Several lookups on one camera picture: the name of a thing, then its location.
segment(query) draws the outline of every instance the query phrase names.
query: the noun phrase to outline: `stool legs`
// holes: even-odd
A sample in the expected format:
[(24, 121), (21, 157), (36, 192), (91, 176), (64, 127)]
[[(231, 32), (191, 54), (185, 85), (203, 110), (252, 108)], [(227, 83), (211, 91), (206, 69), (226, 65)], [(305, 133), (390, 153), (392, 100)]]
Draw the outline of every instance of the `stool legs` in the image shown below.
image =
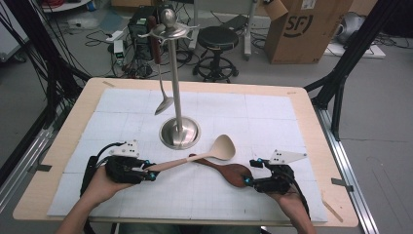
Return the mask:
[[(201, 59), (193, 69), (193, 74), (200, 74), (204, 77), (204, 82), (211, 80), (215, 82), (217, 80), (226, 80), (227, 83), (231, 83), (230, 76), (238, 76), (239, 71), (234, 64), (232, 64), (228, 59), (221, 57), (222, 52), (214, 52), (213, 57), (206, 57)], [(220, 65), (221, 61), (224, 60), (227, 65)], [(228, 74), (224, 74), (223, 71), (231, 69)]]

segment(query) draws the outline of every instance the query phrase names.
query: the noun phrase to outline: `white paper sheet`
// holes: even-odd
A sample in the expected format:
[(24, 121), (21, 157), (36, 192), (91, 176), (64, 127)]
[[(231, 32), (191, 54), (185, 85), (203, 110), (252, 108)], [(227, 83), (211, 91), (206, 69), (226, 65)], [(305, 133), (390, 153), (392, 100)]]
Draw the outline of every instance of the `white paper sheet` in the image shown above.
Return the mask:
[[(175, 116), (173, 106), (155, 116), (162, 101), (159, 91), (107, 89), (82, 134), (60, 181), (48, 215), (67, 215), (79, 197), (89, 157), (112, 142), (138, 140), (141, 159), (153, 163), (210, 150), (220, 135), (236, 146), (227, 162), (249, 167), (255, 178), (270, 175), (249, 165), (250, 159), (269, 159), (275, 149), (306, 153), (306, 147), (288, 97), (181, 92), (182, 115), (198, 122), (199, 142), (185, 150), (164, 146), (159, 130)], [(308, 159), (290, 164), (308, 200), (312, 221), (326, 221), (317, 182)], [(188, 163), (161, 172), (156, 181), (143, 181), (119, 192), (96, 208), (93, 216), (183, 218), (198, 220), (288, 220), (274, 200), (253, 188), (237, 188), (209, 167)]]

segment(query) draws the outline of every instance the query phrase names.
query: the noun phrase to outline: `gray floor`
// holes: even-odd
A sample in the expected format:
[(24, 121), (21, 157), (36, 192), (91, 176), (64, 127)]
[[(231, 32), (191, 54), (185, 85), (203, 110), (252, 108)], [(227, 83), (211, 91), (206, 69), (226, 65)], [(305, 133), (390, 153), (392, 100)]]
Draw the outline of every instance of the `gray floor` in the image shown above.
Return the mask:
[[(126, 25), (123, 19), (119, 27)], [(72, 54), (93, 75), (110, 70), (107, 45), (86, 47), (85, 36), (91, 31), (66, 34)], [(242, 44), (225, 55), (239, 69), (235, 84), (304, 87), (328, 74), (339, 58), (324, 56), (318, 64), (271, 65), (264, 52), (253, 48), (244, 60)], [(413, 172), (413, 51), (380, 46), (385, 59), (363, 58), (351, 73), (344, 93), (340, 134), (358, 183), (380, 233), (411, 233), (413, 203), (410, 174)], [(180, 81), (201, 82), (192, 75), (192, 66), (179, 68)], [(164, 75), (170, 80), (170, 74)], [(0, 65), (0, 163), (11, 154), (22, 136), (45, 106), (46, 100), (29, 62)], [(31, 175), (0, 214), (1, 233), (51, 233), (56, 222), (14, 220), (13, 209)], [(107, 225), (100, 225), (99, 233)], [(271, 228), (272, 233), (295, 233), (291, 228)], [(319, 233), (362, 233), (355, 228), (318, 228)]]

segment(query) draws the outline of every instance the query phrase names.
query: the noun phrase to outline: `sf logo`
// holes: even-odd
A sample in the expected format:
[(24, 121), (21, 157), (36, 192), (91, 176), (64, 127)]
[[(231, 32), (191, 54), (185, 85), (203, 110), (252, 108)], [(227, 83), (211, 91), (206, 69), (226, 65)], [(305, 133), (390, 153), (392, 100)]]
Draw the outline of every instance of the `sf logo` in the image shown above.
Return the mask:
[(284, 37), (298, 37), (303, 35), (309, 29), (313, 15), (307, 17), (291, 16), (288, 19), (287, 27), (285, 28)]

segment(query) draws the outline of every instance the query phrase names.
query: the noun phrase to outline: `round metal base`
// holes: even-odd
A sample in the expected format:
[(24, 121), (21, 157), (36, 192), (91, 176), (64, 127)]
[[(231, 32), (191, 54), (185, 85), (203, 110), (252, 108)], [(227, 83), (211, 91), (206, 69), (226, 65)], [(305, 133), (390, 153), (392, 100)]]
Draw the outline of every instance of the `round metal base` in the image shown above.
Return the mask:
[(159, 137), (168, 148), (187, 149), (198, 142), (201, 137), (201, 128), (195, 120), (182, 117), (182, 131), (180, 132), (176, 118), (171, 118), (161, 127)]

